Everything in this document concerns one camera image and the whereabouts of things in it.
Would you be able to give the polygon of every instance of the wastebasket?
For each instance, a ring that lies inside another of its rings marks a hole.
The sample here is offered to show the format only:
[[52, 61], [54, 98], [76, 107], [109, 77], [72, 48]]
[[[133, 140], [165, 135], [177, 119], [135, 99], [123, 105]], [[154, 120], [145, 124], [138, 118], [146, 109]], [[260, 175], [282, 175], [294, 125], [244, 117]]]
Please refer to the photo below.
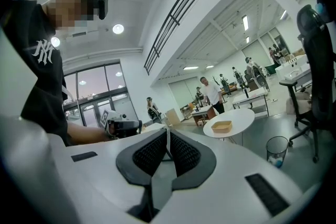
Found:
[[267, 161], [280, 168], [284, 163], [288, 148], [288, 140], [283, 136], [275, 136], [266, 144]]

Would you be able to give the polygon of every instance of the floor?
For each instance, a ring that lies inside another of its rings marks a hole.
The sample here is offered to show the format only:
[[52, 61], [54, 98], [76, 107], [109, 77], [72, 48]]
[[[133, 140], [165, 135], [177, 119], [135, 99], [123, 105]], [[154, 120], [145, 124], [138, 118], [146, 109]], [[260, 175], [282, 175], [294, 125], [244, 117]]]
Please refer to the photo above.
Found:
[[[266, 160], [266, 143], [277, 135], [290, 138], [296, 134], [303, 125], [299, 124], [294, 127], [295, 116], [287, 115], [286, 100], [289, 97], [286, 87], [279, 85], [276, 75], [269, 78], [268, 85], [270, 92], [267, 101], [270, 117], [256, 119], [254, 123], [243, 133], [243, 146], [250, 149], [260, 157]], [[233, 92], [233, 97], [241, 92]], [[225, 96], [225, 111], [233, 109], [233, 97]], [[264, 101], [260, 100], [253, 103], [254, 107], [263, 105]], [[177, 130], [185, 130], [197, 134], [203, 134], [203, 127], [197, 127], [194, 120], [183, 121], [180, 125], [175, 126]], [[336, 153], [336, 141], [327, 131], [319, 131], [319, 162], [313, 163], [313, 139], [312, 133], [309, 136], [302, 136], [293, 141], [293, 147], [288, 148], [283, 166], [280, 168], [284, 173], [291, 177], [294, 182], [306, 191], [312, 185], [323, 179], [325, 172], [328, 170], [333, 155]], [[241, 145], [242, 135], [233, 136], [237, 144]]]

